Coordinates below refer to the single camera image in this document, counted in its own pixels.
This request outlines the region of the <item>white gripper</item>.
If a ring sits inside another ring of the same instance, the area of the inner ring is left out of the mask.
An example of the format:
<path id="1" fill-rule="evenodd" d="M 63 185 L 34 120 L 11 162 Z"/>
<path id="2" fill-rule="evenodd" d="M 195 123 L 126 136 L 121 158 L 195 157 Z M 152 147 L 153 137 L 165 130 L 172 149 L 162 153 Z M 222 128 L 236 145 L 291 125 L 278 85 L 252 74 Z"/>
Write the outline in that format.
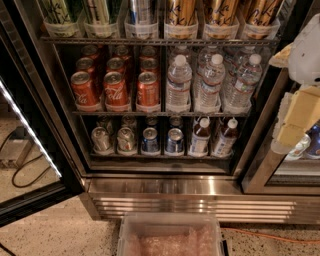
<path id="1" fill-rule="evenodd" d="M 320 13 L 311 18 L 293 43 L 273 55 L 269 64 L 288 67 L 293 81 L 313 85 L 302 86 L 295 93 L 286 92 L 281 100 L 271 150 L 288 154 L 320 120 Z"/>

